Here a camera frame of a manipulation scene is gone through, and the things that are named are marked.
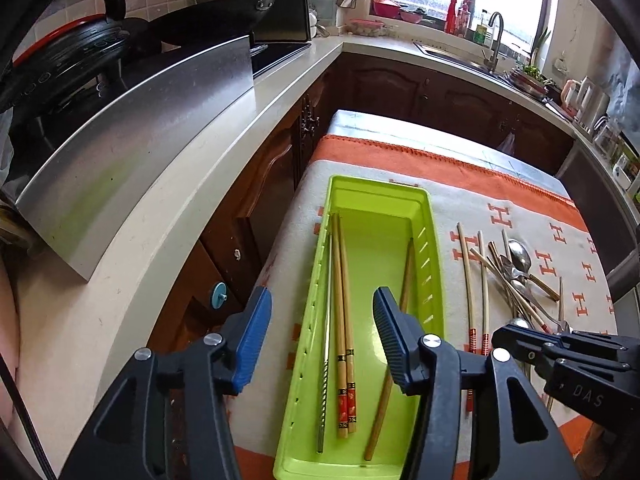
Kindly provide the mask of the right hand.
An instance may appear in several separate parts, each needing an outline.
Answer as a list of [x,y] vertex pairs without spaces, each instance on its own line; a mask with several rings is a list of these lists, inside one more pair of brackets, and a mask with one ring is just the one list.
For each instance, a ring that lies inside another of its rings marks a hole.
[[582,479],[637,479],[639,471],[639,428],[622,434],[592,424],[575,466]]

